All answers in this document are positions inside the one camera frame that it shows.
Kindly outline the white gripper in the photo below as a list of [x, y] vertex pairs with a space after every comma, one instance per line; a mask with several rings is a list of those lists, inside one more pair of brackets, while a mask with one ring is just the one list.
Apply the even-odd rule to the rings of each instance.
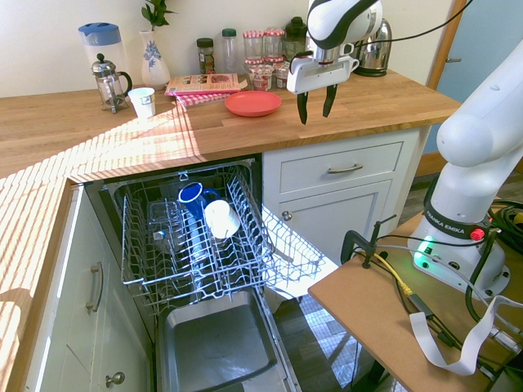
[[297, 95], [297, 109], [303, 125], [308, 119], [308, 92], [326, 87], [322, 115], [330, 115], [337, 94], [337, 84], [345, 82], [352, 72], [352, 58], [342, 56], [328, 65], [321, 65], [312, 57], [295, 58], [291, 62], [287, 90]]

